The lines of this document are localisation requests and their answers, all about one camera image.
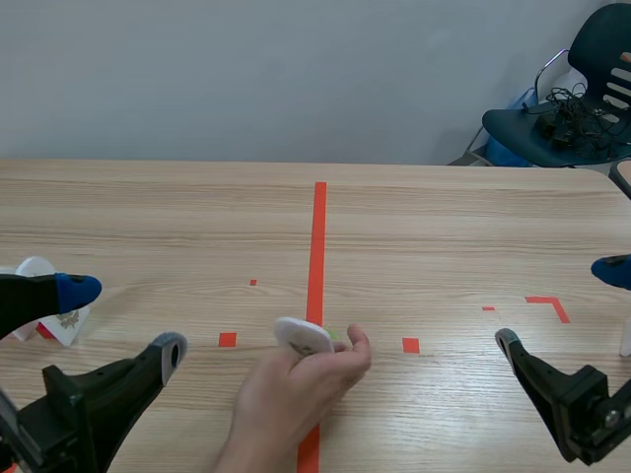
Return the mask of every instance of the table surface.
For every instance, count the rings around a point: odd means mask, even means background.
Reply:
[[[0,161],[2,265],[37,254],[105,287],[72,348],[2,342],[0,384],[24,406],[49,364],[86,372],[180,331],[191,351],[110,471],[208,472],[273,321],[305,316],[316,181],[324,324],[358,322],[374,347],[321,427],[320,472],[581,468],[557,452],[493,335],[513,328],[567,372],[592,364],[611,389],[631,376],[618,356],[631,295],[590,273],[630,251],[631,204],[588,170]],[[571,323],[528,296],[559,298]],[[237,348],[218,348],[221,332],[237,332]],[[420,356],[403,337],[420,339]],[[627,442],[592,470],[630,463]],[[295,469],[294,457],[279,471]]]

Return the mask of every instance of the white object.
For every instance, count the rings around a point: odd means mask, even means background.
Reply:
[[[620,346],[620,355],[628,357],[631,355],[631,318],[627,319],[622,332],[622,345]]]
[[[274,335],[281,347],[291,347],[303,357],[334,351],[333,341],[326,330],[298,318],[277,319],[274,323]]]
[[[28,278],[54,273],[55,267],[50,261],[40,256],[32,256],[25,259],[16,270],[16,275],[26,276]],[[90,308],[86,305],[78,310],[72,310],[58,315],[50,315],[35,322],[28,323],[18,330],[15,330],[13,334],[19,340],[25,341],[37,328],[37,324],[41,323],[63,346],[69,347],[79,334],[89,314]]]

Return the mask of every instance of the white wall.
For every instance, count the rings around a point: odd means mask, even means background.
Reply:
[[[442,164],[599,0],[1,0],[0,158]]]

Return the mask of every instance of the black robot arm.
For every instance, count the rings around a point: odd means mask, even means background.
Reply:
[[[529,354],[508,328],[495,340],[567,461],[591,465],[631,435],[631,380],[609,397],[607,376],[596,368],[564,374]]]

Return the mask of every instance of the red tape marker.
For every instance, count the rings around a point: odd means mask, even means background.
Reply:
[[[307,286],[307,322],[322,327],[324,320],[324,237],[326,234],[326,182],[316,182],[314,190],[314,220],[312,247],[309,258]],[[316,426],[298,447],[296,473],[319,471],[319,426]]]
[[[530,296],[526,298],[526,302],[529,304],[552,304],[554,310],[556,310],[556,314],[561,319],[562,323],[570,323],[570,317],[561,305],[561,302],[557,298],[541,298],[538,296]]]
[[[403,339],[403,353],[421,353],[421,342],[418,338]]]
[[[222,332],[219,334],[220,348],[235,348],[237,346],[236,332]]]

